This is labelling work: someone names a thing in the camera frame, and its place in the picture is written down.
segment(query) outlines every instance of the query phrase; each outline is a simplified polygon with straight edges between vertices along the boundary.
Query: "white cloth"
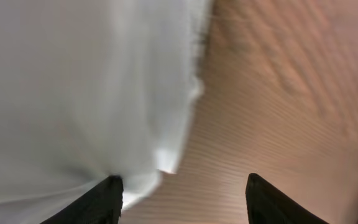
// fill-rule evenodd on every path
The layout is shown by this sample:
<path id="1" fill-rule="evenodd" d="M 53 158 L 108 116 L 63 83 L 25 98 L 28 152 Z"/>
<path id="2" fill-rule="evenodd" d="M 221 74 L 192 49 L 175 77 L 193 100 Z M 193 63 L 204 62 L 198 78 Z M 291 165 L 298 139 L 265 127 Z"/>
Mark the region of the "white cloth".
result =
<path id="1" fill-rule="evenodd" d="M 200 92 L 189 1 L 0 0 L 0 223 L 109 174 L 124 207 L 174 172 Z"/>

